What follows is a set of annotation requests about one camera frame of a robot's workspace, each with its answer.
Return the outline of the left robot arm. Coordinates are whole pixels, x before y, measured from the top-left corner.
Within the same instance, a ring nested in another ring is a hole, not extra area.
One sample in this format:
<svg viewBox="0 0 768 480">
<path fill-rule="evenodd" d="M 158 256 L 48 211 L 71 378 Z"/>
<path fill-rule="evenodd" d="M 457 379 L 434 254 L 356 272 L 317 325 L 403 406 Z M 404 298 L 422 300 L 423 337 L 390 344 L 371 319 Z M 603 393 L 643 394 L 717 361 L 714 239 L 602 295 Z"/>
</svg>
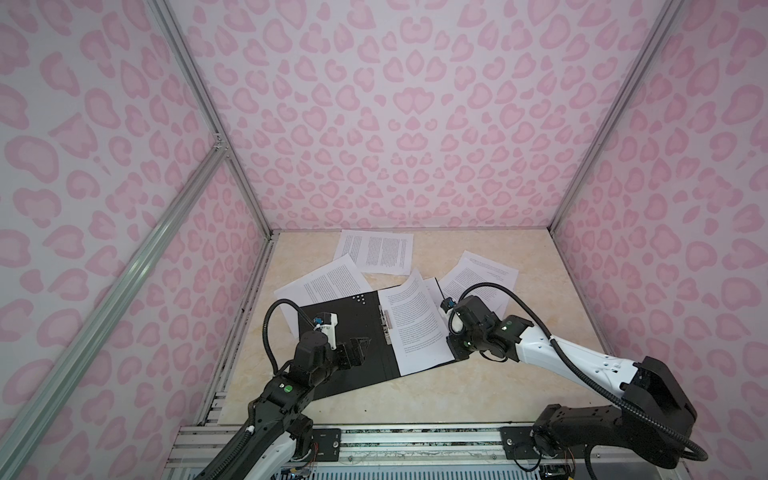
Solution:
<svg viewBox="0 0 768 480">
<path fill-rule="evenodd" d="M 309 457 L 313 421 L 304 409 L 337 371 L 362 365 L 369 345 L 367 337 L 332 345 L 321 329 L 302 334 L 293 359 L 248 404 L 244 424 L 196 477 L 271 479 L 290 460 Z"/>
</svg>

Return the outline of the printed paper sheet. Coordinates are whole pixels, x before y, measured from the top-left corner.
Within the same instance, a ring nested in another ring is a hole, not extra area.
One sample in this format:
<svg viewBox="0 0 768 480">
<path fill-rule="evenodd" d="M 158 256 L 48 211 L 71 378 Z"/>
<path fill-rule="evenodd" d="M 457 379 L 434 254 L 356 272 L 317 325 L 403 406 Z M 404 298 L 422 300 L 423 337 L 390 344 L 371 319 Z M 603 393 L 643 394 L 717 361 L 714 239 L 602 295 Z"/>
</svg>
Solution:
<svg viewBox="0 0 768 480">
<path fill-rule="evenodd" d="M 447 296 L 443 293 L 442 287 L 440 286 L 439 281 L 436 278 L 425 279 L 424 283 L 426 285 L 427 291 L 433 303 L 436 305 L 439 311 L 444 313 L 439 308 L 439 304 L 444 298 L 450 297 L 450 296 Z"/>
<path fill-rule="evenodd" d="M 290 332 L 295 338 L 300 335 L 301 327 L 308 327 L 315 314 L 310 307 L 324 302 L 367 293 L 372 290 L 355 262 L 349 255 L 344 255 L 323 267 L 295 280 L 275 291 L 277 300 L 287 299 L 295 303 L 309 318 L 302 320 L 298 313 L 287 304 L 280 308 L 286 318 Z"/>
<path fill-rule="evenodd" d="M 454 361 L 446 322 L 418 270 L 378 297 L 401 377 Z"/>
</svg>

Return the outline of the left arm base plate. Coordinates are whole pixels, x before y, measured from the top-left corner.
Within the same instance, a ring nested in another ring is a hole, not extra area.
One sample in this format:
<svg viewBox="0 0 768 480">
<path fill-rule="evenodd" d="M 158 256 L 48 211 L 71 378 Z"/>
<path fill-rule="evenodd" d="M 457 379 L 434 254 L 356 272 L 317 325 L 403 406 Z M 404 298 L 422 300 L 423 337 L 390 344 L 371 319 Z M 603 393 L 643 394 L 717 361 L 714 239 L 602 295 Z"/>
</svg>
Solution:
<svg viewBox="0 0 768 480">
<path fill-rule="evenodd" d="M 313 428 L 312 431 L 305 429 L 297 435 L 291 434 L 291 438 L 295 440 L 292 460 L 300 463 L 338 461 L 341 434 L 342 430 L 339 428 Z"/>
</svg>

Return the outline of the blue folder black inside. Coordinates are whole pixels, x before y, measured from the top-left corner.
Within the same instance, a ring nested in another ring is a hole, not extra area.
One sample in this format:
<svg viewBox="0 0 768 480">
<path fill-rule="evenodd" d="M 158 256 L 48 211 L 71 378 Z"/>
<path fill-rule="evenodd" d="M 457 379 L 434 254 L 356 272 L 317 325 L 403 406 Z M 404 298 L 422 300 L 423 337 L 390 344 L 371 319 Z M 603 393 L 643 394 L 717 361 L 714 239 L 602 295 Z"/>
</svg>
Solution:
<svg viewBox="0 0 768 480">
<path fill-rule="evenodd" d="M 424 281 L 303 306 L 289 376 L 322 399 L 455 361 Z"/>
</svg>

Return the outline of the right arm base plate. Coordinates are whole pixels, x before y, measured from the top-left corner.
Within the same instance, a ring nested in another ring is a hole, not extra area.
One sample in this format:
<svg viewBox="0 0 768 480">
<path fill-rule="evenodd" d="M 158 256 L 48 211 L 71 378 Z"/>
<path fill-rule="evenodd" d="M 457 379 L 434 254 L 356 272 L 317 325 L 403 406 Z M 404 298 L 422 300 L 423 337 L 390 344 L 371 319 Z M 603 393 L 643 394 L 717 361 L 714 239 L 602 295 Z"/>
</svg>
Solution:
<svg viewBox="0 0 768 480">
<path fill-rule="evenodd" d="M 544 427 L 505 426 L 500 430 L 501 444 L 507 460 L 571 460 L 572 456 Z"/>
</svg>

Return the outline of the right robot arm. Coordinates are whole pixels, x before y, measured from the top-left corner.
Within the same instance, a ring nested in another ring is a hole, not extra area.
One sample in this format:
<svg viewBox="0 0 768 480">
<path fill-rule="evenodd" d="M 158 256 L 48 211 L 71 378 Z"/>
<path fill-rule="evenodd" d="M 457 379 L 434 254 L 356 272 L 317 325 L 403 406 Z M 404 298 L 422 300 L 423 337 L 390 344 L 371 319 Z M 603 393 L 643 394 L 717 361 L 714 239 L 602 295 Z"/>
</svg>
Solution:
<svg viewBox="0 0 768 480">
<path fill-rule="evenodd" d="M 633 361 L 600 353 L 554 335 L 530 307 L 500 318 L 476 295 L 444 299 L 449 335 L 458 361 L 479 353 L 504 363 L 533 365 L 555 373 L 603 399 L 597 407 L 550 404 L 531 427 L 524 449 L 553 458 L 569 449 L 628 449 L 643 460 L 672 469 L 680 460 L 709 455 L 691 438 L 697 412 L 668 366 L 645 357 Z"/>
</svg>

